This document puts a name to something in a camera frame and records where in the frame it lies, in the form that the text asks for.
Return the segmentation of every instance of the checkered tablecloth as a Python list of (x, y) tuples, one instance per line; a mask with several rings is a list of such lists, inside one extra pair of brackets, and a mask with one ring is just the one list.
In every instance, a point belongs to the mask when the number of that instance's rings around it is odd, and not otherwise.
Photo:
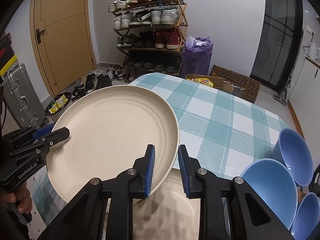
[[(179, 122), (180, 144), (203, 168), (222, 178), (239, 176), (253, 161), (268, 157), (286, 127), (277, 115), (259, 106), (178, 77), (152, 73), (130, 85), (151, 89), (167, 100)], [(179, 167), (178, 160), (174, 167)], [(32, 197), (47, 225), (65, 206), (45, 167), (36, 175)]]

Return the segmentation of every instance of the sliding glass door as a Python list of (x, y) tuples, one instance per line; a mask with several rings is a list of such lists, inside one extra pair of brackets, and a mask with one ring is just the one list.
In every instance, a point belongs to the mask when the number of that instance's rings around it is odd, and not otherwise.
[(250, 77), (279, 92), (299, 51), (302, 0), (266, 0), (260, 43)]

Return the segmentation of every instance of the light blue bowl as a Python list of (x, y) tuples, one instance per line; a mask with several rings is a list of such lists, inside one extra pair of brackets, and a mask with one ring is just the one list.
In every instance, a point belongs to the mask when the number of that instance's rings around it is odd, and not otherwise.
[(297, 214), (290, 229), (296, 240), (306, 240), (319, 221), (320, 206), (316, 194), (310, 192), (299, 203)]
[(298, 186), (306, 187), (311, 183), (313, 163), (305, 140), (295, 130), (284, 128), (274, 147), (271, 158), (287, 167)]
[(297, 188), (290, 172), (276, 160), (261, 159), (251, 163), (241, 177), (290, 229), (298, 206)]

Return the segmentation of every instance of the shoe rack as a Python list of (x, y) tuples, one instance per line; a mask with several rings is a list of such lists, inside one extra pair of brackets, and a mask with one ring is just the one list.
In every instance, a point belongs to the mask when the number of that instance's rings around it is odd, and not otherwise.
[[(182, 56), (181, 53), (181, 49), (184, 47), (184, 43), (186, 41), (186, 31), (187, 31), (187, 27), (188, 27), (188, 21), (185, 15), (185, 10), (187, 7), (187, 3), (181, 3), (179, 0), (162, 0), (161, 4), (160, 1), (150, 1), (150, 2), (145, 2), (145, 3), (138, 3), (132, 6), (128, 6), (126, 8), (122, 8), (122, 9), (116, 9), (114, 12), (112, 12), (115, 16), (119, 15), (119, 12), (122, 11), (135, 11), (135, 10), (141, 10), (141, 9), (147, 9), (147, 8), (153, 8), (153, 7), (162, 7), (162, 6), (171, 6), (171, 5), (177, 5), (180, 9), (180, 17), (178, 20), (178, 23), (176, 25), (153, 25), (153, 26), (135, 26), (135, 27), (129, 27), (126, 29), (121, 29), (121, 30), (117, 30), (115, 31), (120, 37), (122, 37), (125, 34), (128, 34), (129, 31), (131, 29), (137, 29), (137, 28), (172, 28), (175, 27), (179, 30), (180, 35), (182, 37), (179, 47), (177, 49), (158, 49), (158, 48), (118, 48), (119, 51), (121, 51), (122, 53), (126, 54), (126, 58), (127, 59), (128, 55), (129, 55), (129, 50), (153, 50), (153, 51), (166, 51), (166, 52), (173, 52), (173, 53), (179, 53)], [(133, 67), (128, 67), (128, 66), (123, 66), (123, 68), (127, 68), (130, 69), (130, 71), (128, 71), (127, 76), (125, 78), (125, 82), (130, 83), (131, 81), (129, 81), (129, 76), (131, 71), (133, 70)], [(148, 71), (148, 72), (159, 72), (159, 71), (154, 71), (154, 70), (150, 70), (150, 69), (139, 69), (139, 71)], [(181, 70), (181, 65), (180, 68), (178, 70), (177, 73), (171, 74), (171, 73), (166, 73), (165, 71), (159, 72), (159, 73), (164, 73), (167, 75), (172, 75), (172, 76), (178, 76), (178, 74), (180, 73)]]

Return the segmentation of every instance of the shoe tag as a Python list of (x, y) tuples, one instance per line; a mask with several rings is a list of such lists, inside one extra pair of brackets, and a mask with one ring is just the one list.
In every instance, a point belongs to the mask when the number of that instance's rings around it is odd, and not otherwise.
[(149, 16), (150, 16), (150, 13), (146, 14), (145, 16), (142, 16), (141, 20), (144, 20), (144, 19), (148, 18)]

